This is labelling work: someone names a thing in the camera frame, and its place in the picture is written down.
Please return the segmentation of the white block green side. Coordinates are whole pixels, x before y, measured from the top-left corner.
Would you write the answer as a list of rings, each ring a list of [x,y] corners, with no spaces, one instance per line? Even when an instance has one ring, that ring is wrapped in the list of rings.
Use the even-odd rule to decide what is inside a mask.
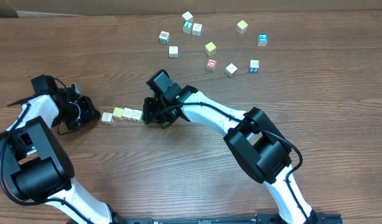
[[[131,115],[131,119],[135,122],[141,123],[142,122],[142,111],[133,110],[133,113]]]

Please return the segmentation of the green sided picture block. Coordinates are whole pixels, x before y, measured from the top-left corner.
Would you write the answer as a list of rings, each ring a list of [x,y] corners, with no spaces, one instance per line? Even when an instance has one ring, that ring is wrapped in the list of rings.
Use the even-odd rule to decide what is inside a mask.
[[[166,32],[166,31],[161,31],[160,35],[159,35],[159,42],[161,44],[168,44],[169,42],[169,39],[170,39],[170,33],[169,32]]]

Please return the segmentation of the green letter wooden block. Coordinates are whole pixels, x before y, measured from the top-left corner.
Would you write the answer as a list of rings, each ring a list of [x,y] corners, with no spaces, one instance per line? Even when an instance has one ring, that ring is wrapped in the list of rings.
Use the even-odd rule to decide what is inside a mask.
[[[192,28],[193,28],[193,22],[185,21],[184,24],[183,24],[182,30],[186,34],[191,34],[192,33]]]

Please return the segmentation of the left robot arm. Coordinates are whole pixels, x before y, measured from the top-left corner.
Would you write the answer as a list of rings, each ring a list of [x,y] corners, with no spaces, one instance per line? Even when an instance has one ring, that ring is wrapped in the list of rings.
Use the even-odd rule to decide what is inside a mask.
[[[122,223],[77,181],[68,154],[52,133],[61,123],[73,132],[99,119],[90,98],[75,86],[46,87],[19,104],[19,117],[0,133],[0,185],[6,196],[23,206],[53,206],[76,223]]]

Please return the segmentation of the white block blue side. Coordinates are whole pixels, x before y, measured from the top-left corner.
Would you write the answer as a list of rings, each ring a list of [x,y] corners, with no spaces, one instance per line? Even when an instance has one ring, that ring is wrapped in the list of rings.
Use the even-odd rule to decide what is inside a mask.
[[[249,73],[257,73],[259,71],[259,60],[250,60]]]

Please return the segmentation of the yellow block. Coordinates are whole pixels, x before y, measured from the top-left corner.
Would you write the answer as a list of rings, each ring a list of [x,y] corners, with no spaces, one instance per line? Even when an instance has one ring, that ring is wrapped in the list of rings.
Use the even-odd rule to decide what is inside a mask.
[[[217,47],[213,42],[209,42],[205,45],[205,53],[208,56],[214,55],[216,53],[216,51],[217,51]]]
[[[245,33],[247,29],[248,29],[248,24],[244,20],[239,21],[236,25],[236,30],[239,34]]]

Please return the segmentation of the white block teal side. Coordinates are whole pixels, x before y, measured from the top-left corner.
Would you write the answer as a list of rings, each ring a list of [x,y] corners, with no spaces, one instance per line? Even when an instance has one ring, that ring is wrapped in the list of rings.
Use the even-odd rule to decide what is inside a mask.
[[[124,108],[122,113],[122,118],[124,120],[132,121],[132,115],[133,115],[133,109],[130,108]]]

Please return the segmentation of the plain white wooden block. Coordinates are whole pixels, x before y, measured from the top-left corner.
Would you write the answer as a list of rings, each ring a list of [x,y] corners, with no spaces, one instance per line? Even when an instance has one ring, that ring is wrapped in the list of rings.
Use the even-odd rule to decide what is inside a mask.
[[[179,57],[178,46],[169,46],[169,57],[170,58],[178,58]]]

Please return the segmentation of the yellow block letter G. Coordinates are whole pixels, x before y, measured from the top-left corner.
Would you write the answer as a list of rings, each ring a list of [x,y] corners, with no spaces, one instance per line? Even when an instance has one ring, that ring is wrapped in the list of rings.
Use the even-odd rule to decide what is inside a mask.
[[[117,120],[123,120],[123,112],[124,112],[124,109],[123,108],[120,108],[120,107],[115,107],[114,110],[113,110],[113,118],[114,119],[117,119]]]

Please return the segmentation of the white block red edge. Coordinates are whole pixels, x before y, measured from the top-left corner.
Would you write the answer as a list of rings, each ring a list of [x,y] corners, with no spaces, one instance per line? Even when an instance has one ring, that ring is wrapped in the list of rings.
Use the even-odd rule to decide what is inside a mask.
[[[233,64],[230,63],[226,68],[225,68],[225,73],[229,76],[232,77],[235,75],[238,71],[238,68]]]

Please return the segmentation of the blue letter P block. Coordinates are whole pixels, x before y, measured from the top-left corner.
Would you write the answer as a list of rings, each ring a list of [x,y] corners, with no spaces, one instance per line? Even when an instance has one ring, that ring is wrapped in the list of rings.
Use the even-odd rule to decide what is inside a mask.
[[[268,43],[268,35],[267,34],[259,34],[257,43],[258,43],[258,47],[265,47]]]

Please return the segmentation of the white block red side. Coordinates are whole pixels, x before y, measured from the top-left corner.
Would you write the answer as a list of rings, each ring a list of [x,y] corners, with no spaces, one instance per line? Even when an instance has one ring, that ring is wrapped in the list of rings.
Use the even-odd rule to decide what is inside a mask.
[[[112,113],[106,113],[106,112],[104,112],[104,113],[101,115],[101,122],[102,122],[103,124],[114,124],[113,114],[112,114]]]

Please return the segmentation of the yellow top center block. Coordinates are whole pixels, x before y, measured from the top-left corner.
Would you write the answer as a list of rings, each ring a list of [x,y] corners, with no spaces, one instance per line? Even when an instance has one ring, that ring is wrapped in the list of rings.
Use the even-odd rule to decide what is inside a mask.
[[[214,55],[216,53],[216,51],[217,51],[217,47],[213,42],[209,42],[205,45],[205,53],[208,56]]]

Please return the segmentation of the top white wooden block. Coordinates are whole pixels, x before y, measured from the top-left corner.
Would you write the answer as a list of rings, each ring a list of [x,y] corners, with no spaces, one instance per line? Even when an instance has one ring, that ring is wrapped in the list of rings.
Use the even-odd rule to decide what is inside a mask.
[[[183,13],[182,14],[182,21],[183,22],[185,22],[185,21],[193,22],[193,15],[189,11]]]

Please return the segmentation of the yellow top far block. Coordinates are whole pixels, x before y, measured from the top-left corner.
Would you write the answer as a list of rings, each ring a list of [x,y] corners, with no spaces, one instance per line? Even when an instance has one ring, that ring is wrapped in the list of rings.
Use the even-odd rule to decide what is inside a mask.
[[[247,29],[248,29],[248,24],[244,20],[239,21],[236,25],[236,30],[239,34],[245,33]]]

